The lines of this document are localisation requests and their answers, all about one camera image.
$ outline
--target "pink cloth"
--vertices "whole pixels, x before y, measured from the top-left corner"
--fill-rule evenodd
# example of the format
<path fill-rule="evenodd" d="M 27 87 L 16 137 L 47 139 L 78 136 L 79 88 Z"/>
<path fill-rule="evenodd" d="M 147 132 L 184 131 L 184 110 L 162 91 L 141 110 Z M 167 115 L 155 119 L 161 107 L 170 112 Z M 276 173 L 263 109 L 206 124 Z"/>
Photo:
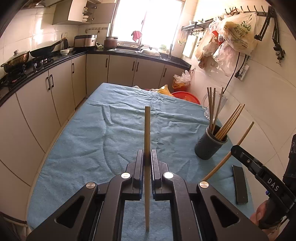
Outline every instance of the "pink cloth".
<path fill-rule="evenodd" d="M 134 31 L 132 33 L 133 41 L 137 42 L 138 39 L 142 37 L 142 33 L 140 31 Z"/>

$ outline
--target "black countertop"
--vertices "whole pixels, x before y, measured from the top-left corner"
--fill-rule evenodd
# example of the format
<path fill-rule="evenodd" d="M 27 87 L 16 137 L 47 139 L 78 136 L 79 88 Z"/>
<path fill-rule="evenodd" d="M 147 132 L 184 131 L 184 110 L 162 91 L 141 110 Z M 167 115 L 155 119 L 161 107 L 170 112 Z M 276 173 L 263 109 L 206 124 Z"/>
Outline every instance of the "black countertop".
<path fill-rule="evenodd" d="M 76 58 L 78 56 L 84 55 L 84 54 L 106 54 L 106 55 L 119 55 L 119 56 L 127 56 L 127 57 L 134 57 L 134 58 L 140 58 L 140 59 L 146 59 L 151 60 L 159 63 L 164 63 L 167 65 L 172 65 L 184 70 L 189 70 L 191 65 L 184 61 L 183 59 L 177 58 L 172 56 L 171 59 L 168 59 L 167 54 L 161 53 L 161 58 L 157 58 L 154 56 L 148 56 L 141 53 L 124 53 L 124 52 L 116 52 L 116 51 L 106 51 L 106 50 L 98 50 L 96 48 L 80 48 L 76 49 L 66 56 L 62 56 L 59 51 L 52 53 L 53 61 L 51 61 L 48 64 L 44 64 L 42 67 L 37 68 L 36 70 L 33 69 L 33 64 L 31 61 L 29 61 L 26 64 L 26 69 L 22 77 L 14 84 L 6 86 L 3 84 L 5 81 L 5 78 L 8 76 L 4 76 L 2 79 L 0 79 L 0 106 L 10 97 L 12 96 L 16 91 L 18 91 L 20 88 L 22 88 L 25 84 L 30 82 L 32 79 L 36 78 L 40 74 L 44 73 L 45 71 L 51 69 L 52 67 L 55 67 L 56 65 L 59 65 L 65 61 L 68 61 L 70 59 Z"/>

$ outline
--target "rice cooker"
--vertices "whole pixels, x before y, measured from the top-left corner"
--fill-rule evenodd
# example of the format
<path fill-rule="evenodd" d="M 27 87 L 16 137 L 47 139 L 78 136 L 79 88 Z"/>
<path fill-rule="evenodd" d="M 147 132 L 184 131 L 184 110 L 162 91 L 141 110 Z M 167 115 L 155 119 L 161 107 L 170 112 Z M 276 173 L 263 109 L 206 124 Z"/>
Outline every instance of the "rice cooker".
<path fill-rule="evenodd" d="M 92 47 L 96 45 L 96 35 L 77 35 L 74 38 L 74 47 Z"/>

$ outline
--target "blue towel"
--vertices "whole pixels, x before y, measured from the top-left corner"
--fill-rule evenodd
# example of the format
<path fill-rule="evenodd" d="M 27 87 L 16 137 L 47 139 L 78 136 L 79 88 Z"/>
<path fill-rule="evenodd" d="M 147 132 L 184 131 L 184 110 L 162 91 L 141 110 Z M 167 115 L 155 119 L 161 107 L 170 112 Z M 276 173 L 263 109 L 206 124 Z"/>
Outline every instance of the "blue towel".
<path fill-rule="evenodd" d="M 151 149 L 160 161 L 187 182 L 198 183 L 227 155 L 230 140 L 209 160 L 194 152 L 209 121 L 198 104 L 112 84 L 102 84 L 82 105 L 56 141 L 40 172 L 28 211 L 28 224 L 36 228 L 87 182 L 101 184 L 125 171 L 144 148 L 144 109 L 151 106 Z M 209 183 L 235 205 L 231 157 Z M 249 202 L 238 205 L 246 216 Z M 145 232 L 144 196 L 126 202 L 122 240 L 173 240 L 169 201 L 151 200 L 150 232 Z"/>

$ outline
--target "silver screw head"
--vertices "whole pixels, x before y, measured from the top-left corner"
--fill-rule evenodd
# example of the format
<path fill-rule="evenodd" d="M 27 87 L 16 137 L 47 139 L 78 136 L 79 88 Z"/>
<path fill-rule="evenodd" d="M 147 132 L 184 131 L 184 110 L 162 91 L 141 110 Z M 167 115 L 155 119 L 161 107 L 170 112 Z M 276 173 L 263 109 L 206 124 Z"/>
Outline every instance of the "silver screw head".
<path fill-rule="evenodd" d="M 209 183 L 208 182 L 205 182 L 205 181 L 202 181 L 202 182 L 200 182 L 200 187 L 201 188 L 208 188 L 209 187 Z"/>
<path fill-rule="evenodd" d="M 124 172 L 123 174 L 121 174 L 121 177 L 123 178 L 123 179 L 128 179 L 128 178 L 130 178 L 130 174 L 128 173 L 128 172 Z"/>
<path fill-rule="evenodd" d="M 174 174 L 172 172 L 165 172 L 163 174 L 163 176 L 166 178 L 166 179 L 171 179 L 174 177 Z"/>
<path fill-rule="evenodd" d="M 86 184 L 86 188 L 88 188 L 88 189 L 93 189 L 95 186 L 96 186 L 96 184 L 93 182 L 89 182 Z"/>

